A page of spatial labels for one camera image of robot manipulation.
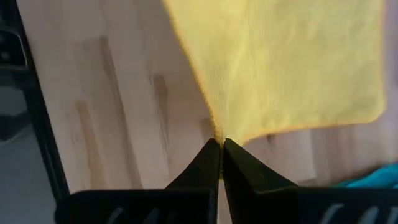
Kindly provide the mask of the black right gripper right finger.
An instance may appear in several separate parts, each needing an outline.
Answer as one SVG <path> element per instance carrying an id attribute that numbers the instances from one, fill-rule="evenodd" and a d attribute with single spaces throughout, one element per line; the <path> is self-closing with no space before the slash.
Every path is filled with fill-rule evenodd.
<path id="1" fill-rule="evenodd" d="M 231 139 L 223 179 L 233 223 L 397 223 L 397 190 L 300 187 Z"/>

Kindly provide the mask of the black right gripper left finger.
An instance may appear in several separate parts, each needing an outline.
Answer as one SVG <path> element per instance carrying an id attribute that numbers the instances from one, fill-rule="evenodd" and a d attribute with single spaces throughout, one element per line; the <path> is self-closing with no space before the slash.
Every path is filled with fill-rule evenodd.
<path id="1" fill-rule="evenodd" d="M 85 190 L 63 199 L 56 223 L 216 223 L 220 146 L 209 139 L 164 189 Z"/>

